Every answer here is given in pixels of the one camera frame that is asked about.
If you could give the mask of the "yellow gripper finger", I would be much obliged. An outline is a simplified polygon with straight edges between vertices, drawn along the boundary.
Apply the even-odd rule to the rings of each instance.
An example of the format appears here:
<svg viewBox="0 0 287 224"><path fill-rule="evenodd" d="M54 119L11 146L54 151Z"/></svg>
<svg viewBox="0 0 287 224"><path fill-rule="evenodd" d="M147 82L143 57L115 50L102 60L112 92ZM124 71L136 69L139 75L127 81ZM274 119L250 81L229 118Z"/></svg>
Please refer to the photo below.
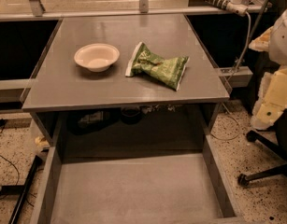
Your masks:
<svg viewBox="0 0 287 224"><path fill-rule="evenodd" d="M287 109L287 66L273 74L265 72L258 91L258 100L252 110L251 126L266 130Z"/></svg>
<svg viewBox="0 0 287 224"><path fill-rule="evenodd" d="M249 48L258 52L268 52L271 32L272 27L266 29L260 36L252 40Z"/></svg>

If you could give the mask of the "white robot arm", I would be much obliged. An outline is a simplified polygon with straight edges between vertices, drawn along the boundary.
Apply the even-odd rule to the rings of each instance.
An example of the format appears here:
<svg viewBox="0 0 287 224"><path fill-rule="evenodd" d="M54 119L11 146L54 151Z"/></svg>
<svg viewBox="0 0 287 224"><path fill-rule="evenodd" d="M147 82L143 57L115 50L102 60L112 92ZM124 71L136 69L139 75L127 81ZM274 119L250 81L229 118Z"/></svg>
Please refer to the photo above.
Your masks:
<svg viewBox="0 0 287 224"><path fill-rule="evenodd" d="M252 40L249 48L267 52L269 59L280 65L273 74L264 73L252 110L251 126L266 130L287 109L287 8L272 27Z"/></svg>

